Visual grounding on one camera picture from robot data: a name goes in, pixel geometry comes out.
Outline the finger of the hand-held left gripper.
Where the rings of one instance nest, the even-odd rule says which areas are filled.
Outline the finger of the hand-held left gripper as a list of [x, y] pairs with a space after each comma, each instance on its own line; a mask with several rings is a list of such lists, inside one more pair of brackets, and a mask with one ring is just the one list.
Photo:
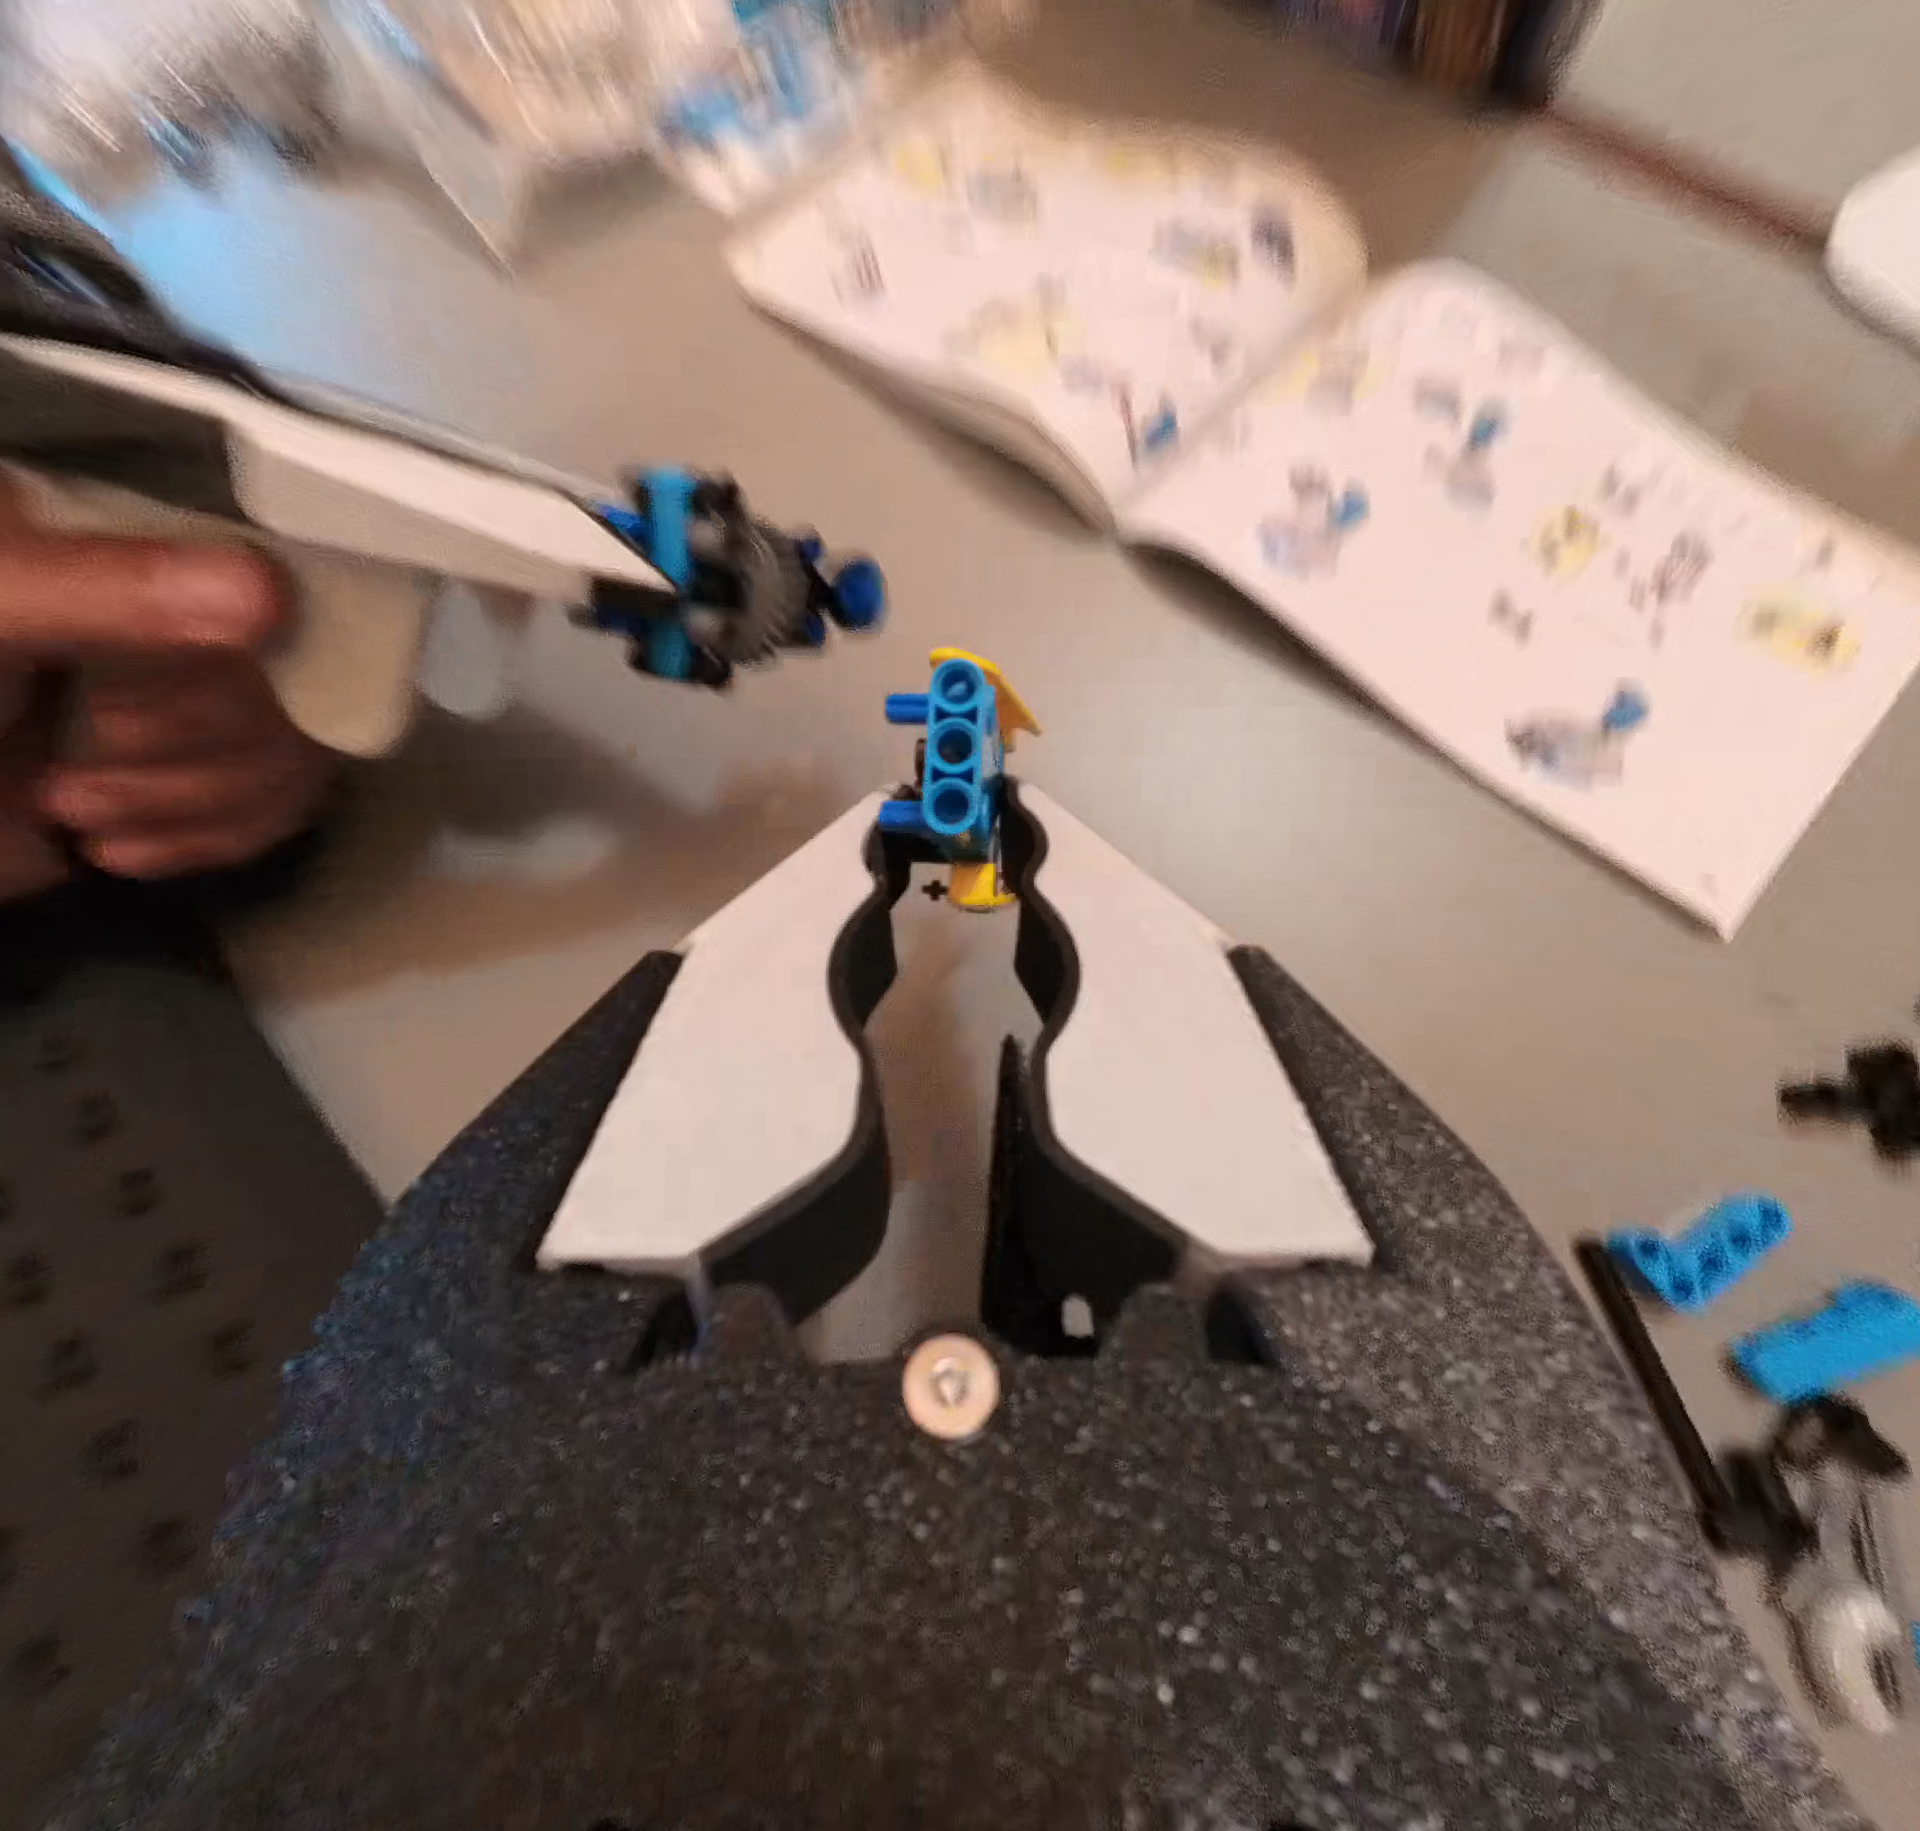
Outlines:
[[277, 554], [564, 604], [608, 592], [675, 608], [675, 581], [599, 499], [527, 461], [235, 388], [225, 428], [234, 499]]

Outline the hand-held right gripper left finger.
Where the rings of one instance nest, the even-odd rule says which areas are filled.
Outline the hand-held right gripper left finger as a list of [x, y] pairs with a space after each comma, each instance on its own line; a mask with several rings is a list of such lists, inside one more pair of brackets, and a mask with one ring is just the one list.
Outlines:
[[691, 930], [536, 1248], [817, 1314], [876, 1256], [892, 1162], [868, 1026], [897, 974], [874, 792]]

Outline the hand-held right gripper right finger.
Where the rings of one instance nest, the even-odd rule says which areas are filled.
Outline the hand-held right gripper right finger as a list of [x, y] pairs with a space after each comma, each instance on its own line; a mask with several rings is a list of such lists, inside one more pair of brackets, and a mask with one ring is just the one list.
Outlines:
[[1004, 871], [1035, 1038], [1008, 1081], [994, 1255], [1024, 1296], [1108, 1323], [1148, 1287], [1371, 1267], [1237, 943], [1030, 787], [1006, 796]]

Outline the blue black toy brick assembly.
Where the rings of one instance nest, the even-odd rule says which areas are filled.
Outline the blue black toy brick assembly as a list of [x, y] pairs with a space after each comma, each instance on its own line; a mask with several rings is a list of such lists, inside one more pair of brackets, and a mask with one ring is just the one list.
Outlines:
[[888, 597], [874, 557], [835, 556], [813, 533], [766, 524], [731, 477], [651, 468], [629, 479], [622, 504], [594, 513], [664, 591], [597, 578], [565, 616], [623, 644], [642, 676], [723, 690], [745, 667], [884, 622]]

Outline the blue yellow toy brick body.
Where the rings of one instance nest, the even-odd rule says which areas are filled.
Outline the blue yellow toy brick body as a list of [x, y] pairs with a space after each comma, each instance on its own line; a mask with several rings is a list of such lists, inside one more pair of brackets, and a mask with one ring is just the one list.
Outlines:
[[915, 732], [912, 783], [876, 810], [887, 851], [931, 864], [925, 890], [961, 914], [1014, 908], [1003, 851], [1006, 759], [1019, 740], [1043, 734], [1026, 697], [994, 660], [937, 646], [925, 689], [888, 696], [884, 721]]

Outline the grey desk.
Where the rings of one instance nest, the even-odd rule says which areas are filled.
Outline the grey desk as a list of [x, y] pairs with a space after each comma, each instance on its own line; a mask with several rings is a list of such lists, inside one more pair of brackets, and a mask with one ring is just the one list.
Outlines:
[[[1916, 368], [1810, 260], [1701, 214], [1558, 122], [1467, 122], [1284, 44], [1232, 0], [1042, 0], [1008, 76], [1084, 111], [1289, 149], [1379, 264], [1514, 284], [1710, 434], [1916, 537]], [[238, 939], [269, 1036], [396, 1194], [642, 951], [879, 776], [881, 660], [910, 628], [1039, 656], [1043, 790], [1269, 949], [1496, 1167], [1560, 1250], [1579, 1221], [1750, 1179], [1818, 1267], [1908, 1270], [1916, 1193], [1861, 1142], [1795, 1138], [1779, 1075], [1898, 1033], [1916, 980], [1916, 704], [1904, 699], [1732, 945], [1467, 786], [1184, 562], [1094, 544], [1028, 475], [882, 403], [752, 314], [722, 226], [646, 171], [559, 197], [512, 274], [406, 178], [234, 154], [115, 219], [161, 295], [277, 371], [371, 393], [567, 469], [718, 461], [766, 511], [876, 551], [895, 617], [744, 708], [622, 682], [542, 628], [524, 716], [432, 723], [317, 883]], [[903, 1217], [810, 1330], [893, 1350], [973, 1277], [998, 1008], [981, 925], [915, 900], [881, 1012]]]

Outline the person's left hand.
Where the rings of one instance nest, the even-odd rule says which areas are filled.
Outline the person's left hand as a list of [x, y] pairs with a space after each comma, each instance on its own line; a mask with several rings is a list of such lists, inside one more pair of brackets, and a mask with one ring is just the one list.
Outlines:
[[285, 616], [254, 550], [86, 537], [2, 499], [2, 902], [78, 868], [167, 882], [309, 834], [339, 759], [282, 713]]

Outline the large clear plastic bag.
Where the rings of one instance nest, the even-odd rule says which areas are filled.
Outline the large clear plastic bag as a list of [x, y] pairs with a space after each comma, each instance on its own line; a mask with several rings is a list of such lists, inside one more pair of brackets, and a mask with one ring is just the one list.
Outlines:
[[344, 140], [408, 171], [490, 258], [540, 205], [662, 143], [739, 44], [733, 0], [317, 0]]

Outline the blue sticker sheet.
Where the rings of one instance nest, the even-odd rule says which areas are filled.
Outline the blue sticker sheet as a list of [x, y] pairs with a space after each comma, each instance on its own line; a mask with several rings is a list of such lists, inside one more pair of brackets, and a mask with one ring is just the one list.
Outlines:
[[862, 135], [963, 41], [981, 0], [677, 3], [648, 149], [733, 219]]

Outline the pile of small brick pieces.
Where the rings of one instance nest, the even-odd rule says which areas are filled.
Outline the pile of small brick pieces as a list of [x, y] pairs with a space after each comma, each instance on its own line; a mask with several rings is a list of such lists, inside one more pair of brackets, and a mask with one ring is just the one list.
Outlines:
[[1916, 1461], [1879, 1430], [1859, 1387], [1916, 1369], [1916, 1297], [1856, 1279], [1733, 1338], [1727, 1375], [1772, 1426], [1761, 1444], [1718, 1452], [1647, 1323], [1647, 1309], [1701, 1321], [1792, 1235], [1780, 1198], [1742, 1193], [1679, 1228], [1575, 1235], [1573, 1261], [1710, 1550], [1761, 1572], [1817, 1714], [1886, 1734], [1916, 1719], [1916, 1593], [1889, 1527]]

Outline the open instruction booklet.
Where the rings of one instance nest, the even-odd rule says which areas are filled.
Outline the open instruction booklet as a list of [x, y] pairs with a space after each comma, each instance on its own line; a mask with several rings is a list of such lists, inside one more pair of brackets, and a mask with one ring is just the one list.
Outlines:
[[727, 261], [1721, 939], [1916, 681], [1916, 551], [1249, 143], [954, 74]]

